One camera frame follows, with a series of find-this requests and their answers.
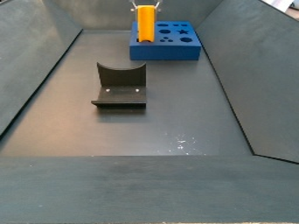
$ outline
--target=dark plastic surface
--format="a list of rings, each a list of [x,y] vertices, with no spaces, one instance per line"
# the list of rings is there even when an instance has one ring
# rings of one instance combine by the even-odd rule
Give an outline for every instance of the dark plastic surface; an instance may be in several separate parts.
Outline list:
[[[294,223],[299,166],[262,157],[0,158],[3,223]]]
[[[198,33],[256,153],[299,162],[298,21],[226,0]]]
[[[129,31],[137,14],[131,12],[129,0],[54,0],[70,13],[86,30]],[[155,0],[137,0],[137,4],[155,4]],[[159,20],[190,21],[197,27],[212,14],[222,0],[169,0],[163,1]]]
[[[122,69],[130,31],[85,31],[0,143],[3,156],[252,156],[206,54],[147,62],[147,107],[98,109],[97,63]]]
[[[50,0],[0,5],[0,136],[81,27]]]

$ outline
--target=blue foam block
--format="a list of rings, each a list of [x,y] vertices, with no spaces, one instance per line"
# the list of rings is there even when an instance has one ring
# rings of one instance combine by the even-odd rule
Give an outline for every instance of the blue foam block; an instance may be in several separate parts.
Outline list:
[[[202,52],[193,25],[186,21],[155,23],[155,41],[138,42],[137,22],[133,25],[130,41],[131,60],[198,60]]]

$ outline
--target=yellow cylinder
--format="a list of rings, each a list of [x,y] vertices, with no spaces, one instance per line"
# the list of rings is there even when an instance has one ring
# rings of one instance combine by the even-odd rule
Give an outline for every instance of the yellow cylinder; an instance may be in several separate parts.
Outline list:
[[[139,5],[137,8],[139,42],[155,42],[155,7]]]

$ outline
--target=orange cylinder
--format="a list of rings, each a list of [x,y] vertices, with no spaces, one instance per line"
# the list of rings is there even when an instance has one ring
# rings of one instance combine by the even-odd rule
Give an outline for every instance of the orange cylinder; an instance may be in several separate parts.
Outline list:
[[[141,5],[137,8],[139,42],[155,42],[155,7]]]

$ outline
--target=black bracket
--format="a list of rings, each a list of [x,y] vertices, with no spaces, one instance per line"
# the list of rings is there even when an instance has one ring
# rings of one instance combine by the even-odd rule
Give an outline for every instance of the black bracket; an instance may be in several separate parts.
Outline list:
[[[98,63],[101,90],[98,107],[146,106],[146,64],[133,69],[114,69]]]

